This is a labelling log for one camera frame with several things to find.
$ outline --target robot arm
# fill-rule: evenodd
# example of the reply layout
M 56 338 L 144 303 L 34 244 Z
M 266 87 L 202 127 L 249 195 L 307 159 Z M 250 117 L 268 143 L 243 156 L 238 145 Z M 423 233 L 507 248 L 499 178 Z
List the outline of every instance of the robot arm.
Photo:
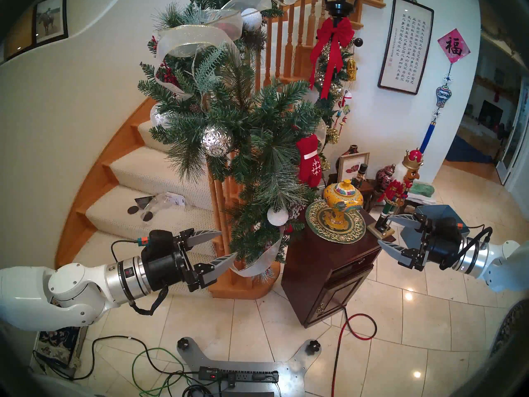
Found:
M 408 229 L 403 233 L 408 248 L 383 240 L 378 243 L 401 266 L 423 270 L 426 262 L 434 262 L 441 270 L 452 268 L 482 279 L 495 292 L 529 288 L 529 242 L 522 246 L 514 240 L 490 244 L 492 228 L 468 238 L 453 217 L 433 220 L 416 212 L 390 219 Z
M 129 303 L 140 314 L 151 314 L 165 298 L 168 287 L 186 282 L 189 291 L 216 282 L 237 253 L 209 264 L 191 266 L 186 251 L 218 236 L 220 232 L 188 229 L 173 237 L 153 230 L 138 239 L 146 247 L 140 256 L 97 267 L 70 263 L 58 270 L 47 267 L 11 267 L 0 270 L 0 317 L 32 331 L 52 331 L 85 326 L 98 321 L 114 307 Z M 150 311 L 136 307 L 135 300 L 160 290 Z

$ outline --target dark wood cabinet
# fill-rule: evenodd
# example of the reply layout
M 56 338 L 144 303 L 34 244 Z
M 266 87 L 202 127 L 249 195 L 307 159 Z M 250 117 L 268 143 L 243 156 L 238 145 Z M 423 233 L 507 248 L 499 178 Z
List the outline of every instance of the dark wood cabinet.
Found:
M 366 225 L 375 222 L 360 210 Z M 305 214 L 300 215 L 305 221 Z M 291 239 L 281 285 L 304 327 L 342 310 L 373 269 L 381 248 L 369 231 L 351 245 L 318 237 L 305 222 L 301 238 Z

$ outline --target tile floor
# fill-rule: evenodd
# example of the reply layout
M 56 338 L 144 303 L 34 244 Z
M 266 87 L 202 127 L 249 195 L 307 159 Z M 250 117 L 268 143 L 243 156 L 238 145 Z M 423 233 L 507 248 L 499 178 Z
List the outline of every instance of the tile floor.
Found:
M 529 238 L 529 223 L 500 185 L 449 166 L 441 168 L 434 185 L 440 200 L 450 204 L 468 225 L 491 225 L 493 243 Z M 246 361 L 288 360 L 306 339 L 317 338 L 323 350 L 305 377 L 306 397 L 328 397 L 343 318 L 336 314 L 304 329 L 281 288 L 281 277 L 257 301 L 174 295 L 153 317 L 140 316 L 126 306 L 112 310 L 89 328 L 77 375 L 88 372 L 92 340 L 100 336 L 134 336 L 149 347 L 172 353 L 176 353 L 178 339 L 192 336 L 212 359 Z M 441 272 L 433 264 L 422 272 L 409 270 L 381 253 L 368 280 L 347 306 L 349 315 L 372 316 L 378 332 L 371 341 L 344 335 L 335 395 L 449 395 L 486 359 L 505 313 L 525 295 L 493 293 L 484 283 L 451 269 Z M 141 299 L 139 306 L 147 307 L 154 298 L 151 294 Z M 360 334 L 372 333 L 365 318 L 354 319 L 352 326 Z M 95 350 L 94 373 L 82 383 L 113 397 L 137 395 L 131 365 L 141 348 L 127 340 L 104 340 Z M 154 358 L 160 369 L 179 369 L 161 350 Z M 163 383 L 164 376 L 145 357 L 136 364 L 134 375 L 140 386 L 146 389 Z M 185 386 L 183 381 L 175 384 L 173 395 L 181 395 Z M 161 395 L 169 394 L 165 390 Z

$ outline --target yellow ginger jar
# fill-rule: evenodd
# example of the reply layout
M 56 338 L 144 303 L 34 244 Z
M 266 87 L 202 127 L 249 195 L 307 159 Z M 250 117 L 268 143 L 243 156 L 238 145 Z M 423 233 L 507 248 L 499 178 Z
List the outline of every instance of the yellow ginger jar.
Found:
M 351 185 L 350 179 L 340 183 L 333 183 L 323 191 L 323 199 L 332 209 L 325 213 L 324 221 L 331 229 L 344 230 L 349 227 L 344 212 L 353 212 L 363 206 L 363 196 L 358 189 Z

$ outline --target cabinet drawer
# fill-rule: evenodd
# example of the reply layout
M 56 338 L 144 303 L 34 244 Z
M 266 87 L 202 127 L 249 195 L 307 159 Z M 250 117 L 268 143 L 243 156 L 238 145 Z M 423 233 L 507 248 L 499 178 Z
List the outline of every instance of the cabinet drawer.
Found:
M 333 283 L 327 283 L 320 292 L 318 300 L 312 307 L 303 326 L 307 328 L 345 306 L 372 269 L 373 264 L 368 264 L 361 268 L 357 274 L 345 276 Z
M 359 259 L 354 260 L 351 263 L 346 264 L 345 266 L 340 267 L 339 269 L 333 270 L 329 280 L 327 281 L 327 284 L 336 282 L 337 280 L 340 280 L 347 275 L 354 274 L 367 265 L 372 264 L 377 258 L 379 252 L 380 249 L 375 250 L 365 256 L 360 257 Z

